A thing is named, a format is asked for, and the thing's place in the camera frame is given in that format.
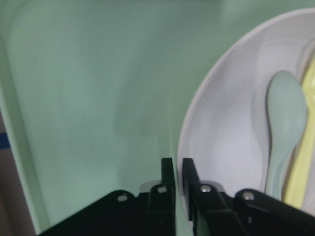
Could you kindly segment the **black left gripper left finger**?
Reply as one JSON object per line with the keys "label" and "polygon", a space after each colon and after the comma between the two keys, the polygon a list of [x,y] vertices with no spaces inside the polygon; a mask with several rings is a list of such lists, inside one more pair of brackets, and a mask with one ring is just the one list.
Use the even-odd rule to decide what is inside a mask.
{"label": "black left gripper left finger", "polygon": [[140,193],[141,236],[176,234],[176,190],[172,158],[161,159],[161,179],[147,193]]}

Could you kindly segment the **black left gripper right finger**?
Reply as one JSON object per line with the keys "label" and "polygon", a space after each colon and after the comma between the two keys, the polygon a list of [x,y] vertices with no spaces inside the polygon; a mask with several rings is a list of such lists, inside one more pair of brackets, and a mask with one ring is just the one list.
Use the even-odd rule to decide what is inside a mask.
{"label": "black left gripper right finger", "polygon": [[222,193],[214,185],[200,180],[191,158],[183,159],[182,186],[195,236],[246,235],[246,229]]}

